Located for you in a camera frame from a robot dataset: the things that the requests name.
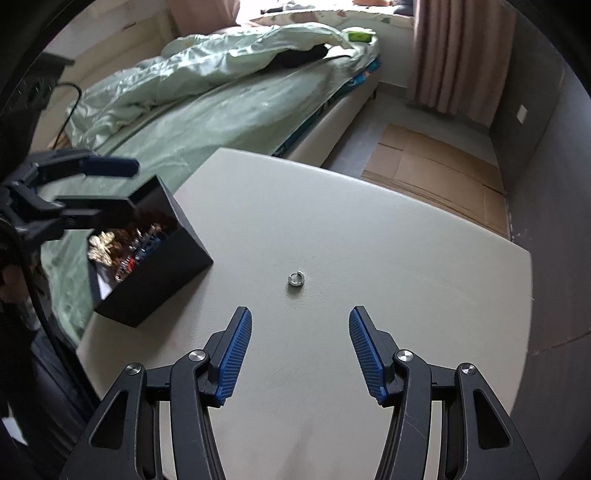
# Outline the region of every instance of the black cable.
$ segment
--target black cable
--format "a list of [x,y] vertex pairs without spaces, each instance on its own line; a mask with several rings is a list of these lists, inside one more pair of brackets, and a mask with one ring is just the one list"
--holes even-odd
[[80,391],[83,399],[85,400],[88,407],[94,411],[97,406],[96,399],[92,399],[85,388],[85,386],[80,382],[80,378],[76,375],[74,369],[70,365],[70,362],[66,358],[64,351],[61,348],[61,345],[54,333],[47,317],[45,316],[45,312],[43,311],[43,306],[41,305],[41,300],[39,299],[39,295],[37,294],[37,289],[35,287],[35,281],[33,279],[33,274],[31,273],[31,269],[29,267],[29,260],[27,254],[25,253],[21,237],[19,236],[17,230],[14,226],[6,220],[4,217],[0,216],[0,238],[5,241],[8,246],[9,250],[16,254],[16,263],[21,267],[22,274],[25,277],[25,283],[27,285],[27,290],[29,292],[29,296],[31,297],[31,303],[33,304],[33,309],[37,314],[37,318],[39,318],[39,322],[45,330],[47,338],[49,339],[51,346],[53,347],[58,359],[60,360],[61,364],[64,366],[64,369],[76,385],[77,389]]
[[57,88],[57,87],[72,87],[72,88],[75,88],[78,91],[78,98],[76,99],[76,102],[74,103],[74,106],[70,110],[70,113],[68,115],[68,118],[66,118],[66,121],[61,126],[60,132],[57,134],[56,141],[53,142],[53,147],[51,148],[52,150],[55,150],[56,149],[57,143],[60,141],[60,137],[61,137],[62,133],[64,132],[64,130],[66,129],[66,125],[70,121],[70,118],[72,118],[72,115],[74,114],[74,110],[76,110],[76,107],[78,106],[78,103],[80,102],[80,99],[82,98],[82,89],[77,84],[75,84],[74,82],[60,82],[54,88]]

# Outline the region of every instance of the white table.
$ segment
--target white table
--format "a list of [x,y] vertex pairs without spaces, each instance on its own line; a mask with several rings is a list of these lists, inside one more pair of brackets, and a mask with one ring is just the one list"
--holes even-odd
[[[229,149],[175,197],[213,267],[136,329],[96,315],[78,354],[102,395],[126,364],[171,364],[249,307],[236,390],[211,410],[229,480],[374,477],[391,409],[365,386],[348,334],[355,305],[429,363],[473,362],[511,409],[530,329],[528,252],[364,181]],[[292,291],[297,270],[306,282]],[[166,415],[163,464],[175,478]],[[439,440],[431,435],[426,478]]]

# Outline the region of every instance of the pink curtain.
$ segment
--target pink curtain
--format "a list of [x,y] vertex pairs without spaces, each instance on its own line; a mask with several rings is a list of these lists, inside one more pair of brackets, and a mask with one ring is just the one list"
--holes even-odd
[[181,36],[209,35],[237,25],[240,0],[167,0]]
[[489,127],[505,85],[515,19],[502,0],[415,0],[409,99]]

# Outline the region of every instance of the open box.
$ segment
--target open box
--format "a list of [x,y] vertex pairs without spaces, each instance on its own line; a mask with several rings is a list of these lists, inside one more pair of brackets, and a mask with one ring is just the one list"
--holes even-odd
[[177,220],[176,230],[113,289],[100,278],[95,263],[88,261],[95,311],[136,327],[213,260],[159,177],[152,177],[129,198],[142,210],[162,212]]

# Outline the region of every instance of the dark gray wall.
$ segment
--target dark gray wall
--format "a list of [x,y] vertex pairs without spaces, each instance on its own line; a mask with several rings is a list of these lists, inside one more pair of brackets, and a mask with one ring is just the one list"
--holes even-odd
[[[533,268],[529,353],[512,418],[546,480],[560,477],[591,432],[591,99],[544,42],[519,22],[491,137],[513,239]],[[536,48],[520,50],[527,45]],[[520,103],[530,109],[523,126]],[[581,478],[590,477],[591,459],[581,465]]]

